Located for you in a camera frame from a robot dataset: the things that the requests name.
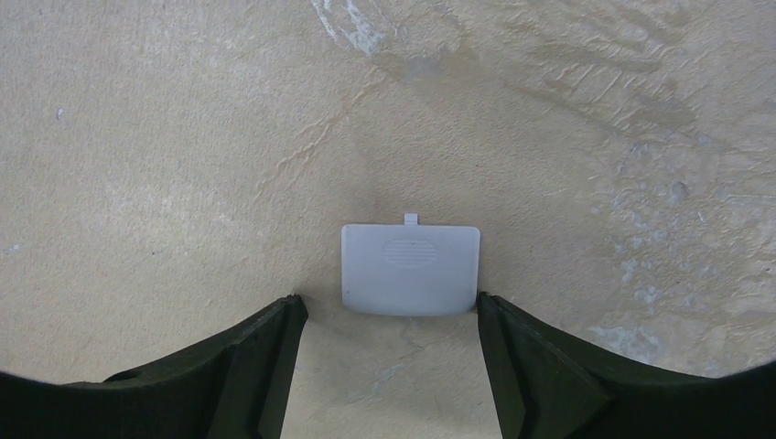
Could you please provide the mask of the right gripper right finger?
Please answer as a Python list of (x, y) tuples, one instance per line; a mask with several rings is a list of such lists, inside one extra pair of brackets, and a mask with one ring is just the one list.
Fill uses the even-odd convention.
[(772, 438), (775, 366), (705, 378), (628, 359), (481, 293), (478, 329), (505, 438)]

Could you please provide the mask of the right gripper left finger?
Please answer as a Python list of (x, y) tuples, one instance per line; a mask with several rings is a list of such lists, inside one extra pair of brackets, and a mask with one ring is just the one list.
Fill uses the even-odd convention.
[(307, 309), (282, 297), (103, 382), (1, 375), (4, 438), (278, 438)]

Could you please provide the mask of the white battery cover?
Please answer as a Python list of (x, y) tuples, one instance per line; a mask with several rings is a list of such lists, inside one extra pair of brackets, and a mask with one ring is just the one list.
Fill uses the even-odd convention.
[(340, 230), (341, 299), (378, 316), (451, 316), (475, 306), (480, 230), (423, 225), (406, 212), (401, 224), (346, 224)]

